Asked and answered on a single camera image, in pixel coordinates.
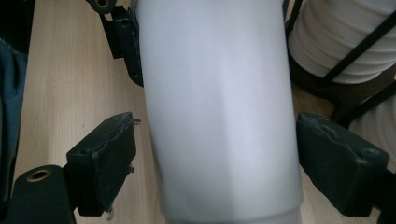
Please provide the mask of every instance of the white plastic tube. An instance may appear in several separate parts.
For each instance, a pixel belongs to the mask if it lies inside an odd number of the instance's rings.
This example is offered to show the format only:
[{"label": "white plastic tube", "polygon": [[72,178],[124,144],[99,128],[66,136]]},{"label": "white plastic tube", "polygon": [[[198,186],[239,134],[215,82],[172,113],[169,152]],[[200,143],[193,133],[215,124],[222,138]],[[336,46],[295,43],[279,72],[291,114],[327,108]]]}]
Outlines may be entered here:
[{"label": "white plastic tube", "polygon": [[137,13],[168,223],[299,223],[282,1],[144,0]]},{"label": "white plastic tube", "polygon": [[[290,54],[307,72],[327,75],[396,8],[394,0],[307,0],[289,37]],[[396,28],[391,29],[333,82],[359,84],[396,63]]]},{"label": "white plastic tube", "polygon": [[396,96],[354,119],[349,130],[387,151],[388,169],[396,169]]}]

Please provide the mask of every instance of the light wood surface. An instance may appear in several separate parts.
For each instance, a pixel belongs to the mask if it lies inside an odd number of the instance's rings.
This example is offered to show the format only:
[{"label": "light wood surface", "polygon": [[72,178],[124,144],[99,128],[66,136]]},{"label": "light wood surface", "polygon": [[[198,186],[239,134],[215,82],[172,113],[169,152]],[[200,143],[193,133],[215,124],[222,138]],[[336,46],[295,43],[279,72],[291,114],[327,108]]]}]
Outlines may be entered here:
[{"label": "light wood surface", "polygon": [[[293,86],[295,112],[330,116],[332,105]],[[113,60],[98,16],[84,0],[36,0],[15,177],[46,164],[64,166],[65,154],[104,119],[132,111],[137,156],[114,203],[110,223],[163,224],[158,205],[145,95]],[[373,224],[341,216],[302,173],[304,224]],[[107,223],[107,216],[78,223]]]}]

